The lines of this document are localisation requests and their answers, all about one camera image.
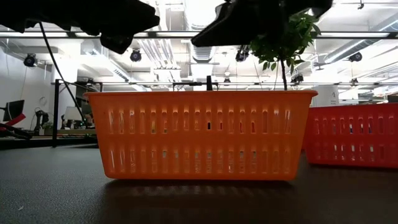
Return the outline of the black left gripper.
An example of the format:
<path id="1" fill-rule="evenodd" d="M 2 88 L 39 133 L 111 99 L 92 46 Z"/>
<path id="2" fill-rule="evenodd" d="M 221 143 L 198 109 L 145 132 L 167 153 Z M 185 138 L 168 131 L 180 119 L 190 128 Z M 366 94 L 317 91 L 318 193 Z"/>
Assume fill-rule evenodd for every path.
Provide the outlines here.
<path id="1" fill-rule="evenodd" d="M 99 35 L 103 47 L 123 54 L 134 35 L 160 24 L 154 7 L 138 0 L 101 1 L 105 13 L 91 12 L 80 22 L 80 29 L 88 35 Z"/>

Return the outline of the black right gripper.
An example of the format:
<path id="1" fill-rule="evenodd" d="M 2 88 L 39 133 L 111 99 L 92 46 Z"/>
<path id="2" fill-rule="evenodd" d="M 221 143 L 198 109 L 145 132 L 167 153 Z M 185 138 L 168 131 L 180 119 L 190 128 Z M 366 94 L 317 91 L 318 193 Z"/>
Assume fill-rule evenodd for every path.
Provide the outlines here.
<path id="1" fill-rule="evenodd" d="M 275 41 L 282 36 L 280 1 L 225 1 L 215 12 L 215 20 L 191 39 L 194 46 L 245 45 L 256 37 Z"/>

